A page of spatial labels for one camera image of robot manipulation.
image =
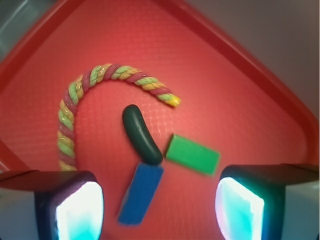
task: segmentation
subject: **red tray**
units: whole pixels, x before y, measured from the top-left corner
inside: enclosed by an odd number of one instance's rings
[[[79,74],[104,63],[150,73],[182,104],[172,109],[115,81],[100,83],[79,104],[77,162],[103,187],[101,239],[222,239],[214,205],[225,166],[319,163],[319,126],[310,111],[184,2],[59,0],[0,65],[1,170],[59,169],[60,99]],[[175,133],[221,153],[214,177],[164,160],[139,227],[116,218],[139,161],[122,126],[129,104],[140,107],[161,150]]]

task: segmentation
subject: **glowing cyan light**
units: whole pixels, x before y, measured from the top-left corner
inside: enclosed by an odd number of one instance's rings
[[[232,177],[220,180],[215,212],[226,240],[261,240],[265,202]]]
[[[102,188],[96,182],[86,182],[56,208],[59,239],[99,239],[103,214],[104,197]]]

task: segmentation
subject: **textured tray surface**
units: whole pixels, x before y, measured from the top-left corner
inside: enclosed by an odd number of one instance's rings
[[[172,109],[125,82],[102,82],[76,115],[78,166],[103,187],[101,239],[221,239],[214,201],[229,164],[306,161],[304,132],[232,62],[149,0],[86,0],[17,71],[0,94],[0,139],[30,168],[58,170],[59,102],[70,81],[104,63],[139,68],[182,99]],[[173,133],[221,153],[215,177],[164,160],[147,215],[136,228],[117,223],[139,156],[122,111],[141,109],[159,148]]]

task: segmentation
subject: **tray rim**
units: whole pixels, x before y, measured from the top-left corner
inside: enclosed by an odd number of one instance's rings
[[[0,94],[17,71],[45,42],[50,34],[85,0],[58,0],[0,63]],[[272,98],[305,134],[306,163],[319,165],[319,122],[302,101],[259,60],[183,0],[150,0],[169,12],[192,32],[228,59],[270,98]],[[0,139],[0,171],[26,169]]]

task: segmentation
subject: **blue eraser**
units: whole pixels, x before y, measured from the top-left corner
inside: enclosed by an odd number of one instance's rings
[[[124,225],[139,225],[160,183],[164,169],[161,166],[139,163],[133,180],[122,201],[118,221]]]

